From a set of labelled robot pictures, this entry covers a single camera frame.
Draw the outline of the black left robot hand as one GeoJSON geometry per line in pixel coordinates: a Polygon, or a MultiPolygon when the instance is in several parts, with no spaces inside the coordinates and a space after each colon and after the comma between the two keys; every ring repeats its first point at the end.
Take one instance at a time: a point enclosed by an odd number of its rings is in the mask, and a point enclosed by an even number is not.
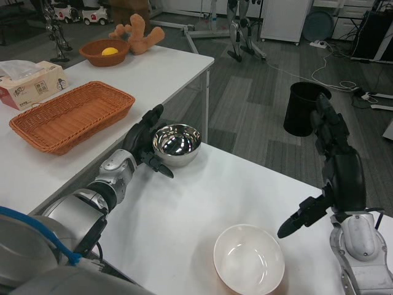
{"type": "Polygon", "coordinates": [[[123,140],[122,149],[130,152],[136,164],[144,163],[153,171],[174,178],[173,172],[165,166],[160,158],[155,155],[152,146],[155,133],[164,127],[163,124],[154,128],[164,111],[162,104],[158,104],[153,109],[145,113],[138,123],[132,126],[123,140]]]}

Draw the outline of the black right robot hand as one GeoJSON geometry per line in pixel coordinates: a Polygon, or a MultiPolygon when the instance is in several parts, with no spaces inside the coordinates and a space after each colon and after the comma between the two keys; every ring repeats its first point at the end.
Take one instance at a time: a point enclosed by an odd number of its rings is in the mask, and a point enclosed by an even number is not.
{"type": "Polygon", "coordinates": [[[285,238],[302,226],[313,225],[327,214],[328,208],[343,215],[366,208],[365,176],[360,155],[348,143],[349,130],[343,116],[335,111],[323,93],[316,99],[310,122],[316,135],[316,149],[325,157],[322,168],[325,186],[319,197],[308,197],[299,204],[297,212],[280,226],[278,238],[285,238]]]}

